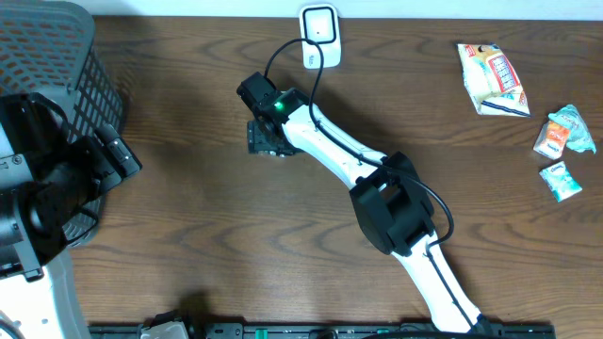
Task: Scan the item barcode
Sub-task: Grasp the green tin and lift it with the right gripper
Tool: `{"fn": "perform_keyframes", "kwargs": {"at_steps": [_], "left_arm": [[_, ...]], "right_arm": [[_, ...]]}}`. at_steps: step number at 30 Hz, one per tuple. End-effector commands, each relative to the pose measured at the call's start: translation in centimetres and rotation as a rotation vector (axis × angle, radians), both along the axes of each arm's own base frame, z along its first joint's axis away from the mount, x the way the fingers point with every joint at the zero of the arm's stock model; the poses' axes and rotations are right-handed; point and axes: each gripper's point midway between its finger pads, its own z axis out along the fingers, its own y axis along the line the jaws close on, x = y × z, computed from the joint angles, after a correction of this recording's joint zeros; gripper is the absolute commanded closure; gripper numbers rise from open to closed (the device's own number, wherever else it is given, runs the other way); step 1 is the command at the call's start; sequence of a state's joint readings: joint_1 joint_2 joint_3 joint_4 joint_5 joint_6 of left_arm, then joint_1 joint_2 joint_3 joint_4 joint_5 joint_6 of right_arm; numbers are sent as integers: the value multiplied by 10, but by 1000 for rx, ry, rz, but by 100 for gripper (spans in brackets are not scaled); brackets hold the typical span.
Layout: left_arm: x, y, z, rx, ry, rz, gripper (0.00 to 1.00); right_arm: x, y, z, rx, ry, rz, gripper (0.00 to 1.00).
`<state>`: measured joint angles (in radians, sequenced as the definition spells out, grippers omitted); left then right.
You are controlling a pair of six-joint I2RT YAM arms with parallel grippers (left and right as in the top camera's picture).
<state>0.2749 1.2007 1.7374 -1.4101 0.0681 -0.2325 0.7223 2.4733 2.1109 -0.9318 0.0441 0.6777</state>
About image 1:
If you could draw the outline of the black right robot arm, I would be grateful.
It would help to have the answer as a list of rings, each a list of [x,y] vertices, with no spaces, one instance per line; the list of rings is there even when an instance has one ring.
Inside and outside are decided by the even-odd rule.
[[[263,74],[243,80],[237,95],[253,113],[253,124],[270,144],[305,152],[349,190],[358,225],[378,251],[406,270],[440,331],[490,332],[480,309],[467,297],[441,250],[432,220],[444,201],[418,177],[403,153],[387,156],[363,145],[320,111],[312,96],[278,90]]]

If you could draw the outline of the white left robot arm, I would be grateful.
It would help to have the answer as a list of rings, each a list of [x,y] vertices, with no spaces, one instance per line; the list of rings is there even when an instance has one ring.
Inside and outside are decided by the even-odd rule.
[[[64,227],[142,165],[110,124],[69,142],[60,105],[32,92],[1,99],[1,335],[88,338]]]

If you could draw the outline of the teal white drink carton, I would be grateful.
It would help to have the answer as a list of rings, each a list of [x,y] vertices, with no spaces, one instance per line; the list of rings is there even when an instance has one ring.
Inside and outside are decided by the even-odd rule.
[[[565,201],[582,191],[581,185],[572,177],[563,161],[542,169],[539,174],[557,202]]]

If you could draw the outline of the teal snack packet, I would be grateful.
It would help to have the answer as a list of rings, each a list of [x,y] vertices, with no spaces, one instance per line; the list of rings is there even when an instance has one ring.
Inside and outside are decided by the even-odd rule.
[[[595,141],[593,140],[588,126],[580,116],[574,105],[566,105],[554,113],[549,113],[548,118],[570,131],[566,146],[577,153],[590,151],[596,153]]]

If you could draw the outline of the white blue snack bag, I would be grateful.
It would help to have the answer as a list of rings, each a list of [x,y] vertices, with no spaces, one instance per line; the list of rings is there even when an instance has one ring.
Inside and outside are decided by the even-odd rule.
[[[457,50],[464,86],[479,115],[530,117],[519,76],[496,44],[459,43]]]

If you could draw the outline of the orange juice carton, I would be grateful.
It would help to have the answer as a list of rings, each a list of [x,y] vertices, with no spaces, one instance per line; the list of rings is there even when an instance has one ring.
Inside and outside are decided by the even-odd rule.
[[[555,160],[562,156],[563,149],[569,139],[570,130],[562,125],[548,121],[536,138],[533,150],[549,159]]]

